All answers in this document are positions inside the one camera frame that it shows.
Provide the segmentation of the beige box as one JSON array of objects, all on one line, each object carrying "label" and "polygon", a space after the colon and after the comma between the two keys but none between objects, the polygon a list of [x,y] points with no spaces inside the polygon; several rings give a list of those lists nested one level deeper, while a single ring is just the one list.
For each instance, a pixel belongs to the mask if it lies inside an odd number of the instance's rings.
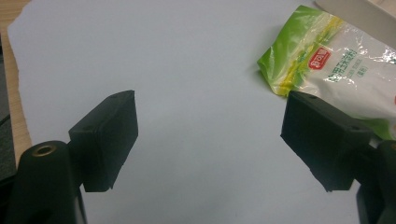
[{"label": "beige box", "polygon": [[396,0],[315,0],[315,3],[396,49]]}]

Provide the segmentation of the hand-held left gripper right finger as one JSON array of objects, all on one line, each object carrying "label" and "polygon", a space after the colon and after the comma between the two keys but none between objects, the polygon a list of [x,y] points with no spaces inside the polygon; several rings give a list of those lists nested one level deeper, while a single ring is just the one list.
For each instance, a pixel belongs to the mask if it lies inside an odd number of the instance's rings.
[{"label": "hand-held left gripper right finger", "polygon": [[374,133],[317,96],[291,91],[281,137],[327,190],[374,182],[367,154]]}]

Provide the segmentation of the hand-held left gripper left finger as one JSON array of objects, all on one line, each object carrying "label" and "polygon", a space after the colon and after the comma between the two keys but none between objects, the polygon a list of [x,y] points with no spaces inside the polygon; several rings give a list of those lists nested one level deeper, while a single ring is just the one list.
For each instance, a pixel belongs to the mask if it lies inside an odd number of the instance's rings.
[{"label": "hand-held left gripper left finger", "polygon": [[137,136],[134,91],[108,96],[69,130],[87,192],[112,189]]}]

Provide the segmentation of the green and white plastic packet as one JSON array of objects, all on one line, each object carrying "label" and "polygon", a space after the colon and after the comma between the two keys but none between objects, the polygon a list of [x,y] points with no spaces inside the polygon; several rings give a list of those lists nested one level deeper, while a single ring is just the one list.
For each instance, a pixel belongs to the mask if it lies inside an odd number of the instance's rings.
[{"label": "green and white plastic packet", "polygon": [[299,6],[258,66],[275,94],[315,95],[396,140],[396,50],[359,28]]}]

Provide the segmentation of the white paper sheet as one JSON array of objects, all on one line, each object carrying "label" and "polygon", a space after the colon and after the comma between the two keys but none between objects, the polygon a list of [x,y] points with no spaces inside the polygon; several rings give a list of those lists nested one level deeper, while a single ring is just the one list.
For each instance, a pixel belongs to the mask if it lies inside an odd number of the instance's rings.
[{"label": "white paper sheet", "polygon": [[91,224],[360,224],[280,135],[285,100],[258,61],[315,0],[31,0],[8,28],[31,140],[66,140],[135,93],[139,135]]}]

